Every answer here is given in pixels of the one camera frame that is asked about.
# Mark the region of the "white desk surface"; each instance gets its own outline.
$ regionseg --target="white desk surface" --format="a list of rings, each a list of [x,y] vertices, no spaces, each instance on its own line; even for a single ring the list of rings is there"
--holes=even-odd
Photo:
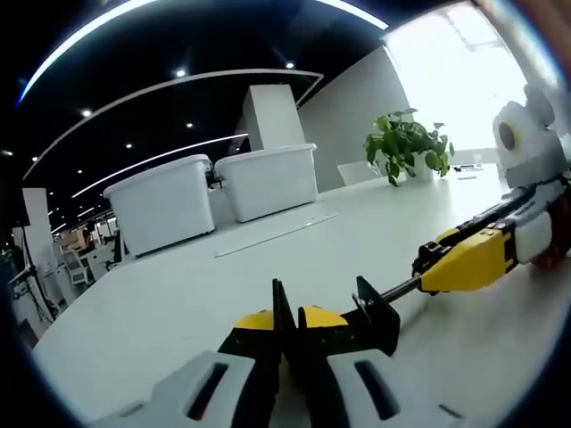
[[[272,278],[283,281],[293,309],[350,310],[356,276],[380,292],[395,286],[410,276],[420,244],[489,208],[505,190],[487,175],[400,189],[379,179],[323,193],[316,203],[115,268],[57,319],[34,355],[71,408],[94,420],[149,399],[156,382],[201,350],[217,349],[240,317],[271,308]],[[571,300],[569,277],[571,260],[549,274],[517,267],[480,292],[414,292],[397,301],[409,322],[395,370],[479,426],[495,424],[550,355]]]

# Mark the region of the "white chair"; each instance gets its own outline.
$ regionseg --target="white chair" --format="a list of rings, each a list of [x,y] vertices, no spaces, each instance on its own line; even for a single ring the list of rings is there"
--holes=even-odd
[[[88,288],[94,282],[89,266],[84,265],[75,250],[62,254],[63,263],[70,271],[71,285],[78,288]]]
[[[378,175],[375,174],[366,161],[337,165],[337,170],[339,174],[341,174],[345,185],[356,185],[363,181],[378,178]]]

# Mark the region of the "ceiling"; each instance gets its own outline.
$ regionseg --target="ceiling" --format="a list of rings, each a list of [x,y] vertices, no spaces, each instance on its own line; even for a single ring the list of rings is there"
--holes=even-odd
[[[121,97],[187,75],[221,70],[296,70],[323,74],[316,90],[379,47],[383,31],[315,0],[157,0],[106,23],[60,57],[28,91],[29,78],[55,47],[95,17],[125,2],[38,2],[29,8],[22,34],[34,35],[12,64],[10,168],[23,177],[50,144],[84,119]],[[390,27],[435,7],[437,0],[351,0]],[[207,78],[168,86],[103,112],[63,138],[37,162],[25,186],[46,187],[52,227],[77,224],[78,214],[107,210],[105,187],[145,168],[196,153],[213,161],[228,155],[230,141],[206,144],[133,168],[72,195],[94,182],[161,153],[232,136],[249,85],[288,84],[296,100],[315,77],[277,73]],[[193,123],[191,128],[186,123]]]

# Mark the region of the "metal rod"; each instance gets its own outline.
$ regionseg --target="metal rod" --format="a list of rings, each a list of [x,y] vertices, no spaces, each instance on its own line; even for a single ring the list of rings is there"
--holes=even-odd
[[[389,290],[388,292],[384,292],[381,294],[381,297],[391,303],[392,301],[400,299],[402,296],[416,290],[420,286],[420,276],[413,276],[408,281],[397,285],[393,289]]]

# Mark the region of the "potted plant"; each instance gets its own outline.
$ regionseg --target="potted plant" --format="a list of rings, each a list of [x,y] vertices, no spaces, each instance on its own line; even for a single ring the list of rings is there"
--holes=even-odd
[[[449,163],[446,148],[454,155],[454,146],[447,135],[438,129],[443,123],[434,123],[435,130],[428,132],[414,120],[403,120],[403,116],[416,112],[416,109],[393,111],[375,120],[375,128],[380,133],[369,134],[365,142],[367,161],[379,172],[377,152],[385,156],[385,170],[391,185],[398,187],[397,178],[405,170],[410,177],[422,175],[425,179],[437,171],[440,177],[448,173]]]

